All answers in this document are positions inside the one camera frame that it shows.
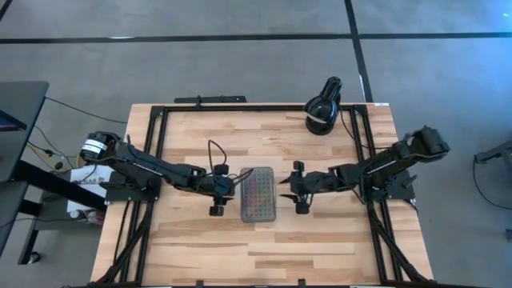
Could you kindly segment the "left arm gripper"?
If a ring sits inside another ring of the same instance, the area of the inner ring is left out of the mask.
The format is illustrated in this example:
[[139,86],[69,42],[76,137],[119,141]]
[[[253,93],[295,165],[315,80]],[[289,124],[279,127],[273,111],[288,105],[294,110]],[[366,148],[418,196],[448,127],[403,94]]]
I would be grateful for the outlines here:
[[228,177],[229,166],[218,164],[213,172],[200,178],[195,192],[212,197],[214,204],[210,207],[209,215],[221,217],[224,215],[224,206],[235,194],[234,180]]

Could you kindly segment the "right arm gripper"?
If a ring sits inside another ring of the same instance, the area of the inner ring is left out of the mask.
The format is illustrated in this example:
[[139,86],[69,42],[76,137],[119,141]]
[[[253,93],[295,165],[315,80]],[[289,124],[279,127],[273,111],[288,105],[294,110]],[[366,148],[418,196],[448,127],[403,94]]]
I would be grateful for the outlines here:
[[294,161],[293,168],[293,173],[280,181],[280,184],[292,184],[293,194],[280,194],[280,197],[291,200],[295,204],[297,214],[308,214],[316,193],[333,190],[334,176],[318,171],[303,174],[305,167],[300,161]]

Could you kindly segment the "clear pencil box grey lid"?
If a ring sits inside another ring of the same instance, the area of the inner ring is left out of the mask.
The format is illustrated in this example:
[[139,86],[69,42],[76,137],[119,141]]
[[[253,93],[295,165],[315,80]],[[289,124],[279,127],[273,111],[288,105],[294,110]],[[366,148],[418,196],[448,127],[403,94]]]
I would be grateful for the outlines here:
[[240,184],[241,219],[243,222],[274,222],[276,194],[271,167],[244,167]]

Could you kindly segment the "black mounting bar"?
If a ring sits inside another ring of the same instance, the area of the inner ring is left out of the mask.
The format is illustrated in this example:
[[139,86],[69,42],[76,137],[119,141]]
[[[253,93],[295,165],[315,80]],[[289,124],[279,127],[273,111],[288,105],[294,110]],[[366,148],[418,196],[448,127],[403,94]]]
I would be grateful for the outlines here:
[[175,98],[174,103],[177,104],[185,104],[185,103],[247,103],[247,99],[245,96],[237,95],[237,96],[201,96],[197,95],[195,97],[189,98]]

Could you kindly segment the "black desk lamp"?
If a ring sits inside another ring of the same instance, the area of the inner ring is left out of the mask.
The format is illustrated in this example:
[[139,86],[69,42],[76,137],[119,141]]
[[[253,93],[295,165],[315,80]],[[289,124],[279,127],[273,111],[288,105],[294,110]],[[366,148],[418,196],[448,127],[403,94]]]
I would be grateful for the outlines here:
[[316,135],[329,134],[334,128],[341,102],[342,81],[339,77],[327,79],[318,96],[304,105],[306,128]]

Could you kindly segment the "white paper sheet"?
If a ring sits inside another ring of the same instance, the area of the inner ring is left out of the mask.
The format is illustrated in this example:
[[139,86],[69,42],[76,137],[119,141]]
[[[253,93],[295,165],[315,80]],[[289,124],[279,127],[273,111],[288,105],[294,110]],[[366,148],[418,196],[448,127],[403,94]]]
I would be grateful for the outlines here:
[[71,171],[70,181],[76,182],[81,188],[105,199],[106,189],[100,187],[100,183],[108,182],[113,171],[114,170],[108,166],[84,166],[83,168]]

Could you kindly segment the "black desk foot beam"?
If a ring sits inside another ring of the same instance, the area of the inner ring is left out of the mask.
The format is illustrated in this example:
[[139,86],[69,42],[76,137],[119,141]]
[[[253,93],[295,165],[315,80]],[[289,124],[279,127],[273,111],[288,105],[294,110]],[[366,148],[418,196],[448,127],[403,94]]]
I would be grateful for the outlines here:
[[20,160],[16,164],[13,179],[27,182],[32,186],[58,194],[78,204],[106,212],[103,197],[28,162]]

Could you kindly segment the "black desk leg with caster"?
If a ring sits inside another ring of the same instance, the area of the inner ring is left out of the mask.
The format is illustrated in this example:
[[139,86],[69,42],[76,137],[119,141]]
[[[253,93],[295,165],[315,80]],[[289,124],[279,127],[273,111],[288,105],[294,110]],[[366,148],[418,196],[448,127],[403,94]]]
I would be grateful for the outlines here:
[[31,263],[38,262],[41,255],[38,252],[33,251],[34,244],[37,240],[38,230],[35,228],[38,220],[38,216],[42,210],[42,204],[40,202],[32,202],[29,200],[23,200],[18,211],[22,214],[32,216],[29,233],[26,236],[25,243],[19,256],[19,265],[28,265]]

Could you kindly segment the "grey chair base leg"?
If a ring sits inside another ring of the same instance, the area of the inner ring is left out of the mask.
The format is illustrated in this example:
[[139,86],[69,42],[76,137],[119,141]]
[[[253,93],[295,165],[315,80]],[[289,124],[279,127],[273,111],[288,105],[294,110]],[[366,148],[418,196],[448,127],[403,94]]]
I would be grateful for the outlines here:
[[508,166],[512,166],[512,140],[504,142],[488,151],[477,153],[474,156],[476,163],[485,164],[492,158],[501,158]]

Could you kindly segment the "black desk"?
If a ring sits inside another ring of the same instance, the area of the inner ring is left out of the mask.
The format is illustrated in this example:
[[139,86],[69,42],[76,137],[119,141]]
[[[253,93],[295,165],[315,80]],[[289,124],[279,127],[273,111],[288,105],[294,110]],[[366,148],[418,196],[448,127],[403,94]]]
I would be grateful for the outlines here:
[[0,110],[24,122],[26,130],[0,132],[0,183],[8,182],[26,147],[45,101],[49,83],[0,82]]
[[0,183],[0,257],[27,189],[26,182]]

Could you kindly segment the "black monitor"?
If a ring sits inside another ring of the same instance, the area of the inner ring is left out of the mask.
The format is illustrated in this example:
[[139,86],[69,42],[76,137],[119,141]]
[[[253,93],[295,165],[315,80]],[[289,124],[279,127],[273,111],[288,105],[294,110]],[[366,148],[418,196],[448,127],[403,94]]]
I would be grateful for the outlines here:
[[27,125],[24,122],[0,110],[0,132],[11,132],[26,130]]

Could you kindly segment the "black metal table frame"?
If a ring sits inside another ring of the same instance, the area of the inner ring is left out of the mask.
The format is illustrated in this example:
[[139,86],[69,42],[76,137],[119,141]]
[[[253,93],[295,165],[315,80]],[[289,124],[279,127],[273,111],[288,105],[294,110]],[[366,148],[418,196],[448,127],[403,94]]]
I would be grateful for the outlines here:
[[208,197],[162,185],[159,199],[108,208],[91,275],[94,288],[426,288],[432,273],[411,204],[361,203],[353,192],[318,194],[298,215],[280,197],[296,160],[307,170],[362,162],[398,138],[386,104],[345,104],[332,133],[315,136],[299,104],[191,104],[132,107],[133,144],[169,162],[234,172],[269,166],[274,222],[244,223],[232,201],[211,217]]

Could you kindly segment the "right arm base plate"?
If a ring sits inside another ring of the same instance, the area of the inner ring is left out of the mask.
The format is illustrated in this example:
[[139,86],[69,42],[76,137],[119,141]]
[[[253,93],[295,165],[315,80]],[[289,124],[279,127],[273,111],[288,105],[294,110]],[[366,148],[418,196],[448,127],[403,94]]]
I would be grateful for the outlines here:
[[413,182],[417,176],[411,176],[408,170],[396,174],[375,172],[362,177],[360,195],[363,202],[384,202],[389,199],[411,200],[415,198]]

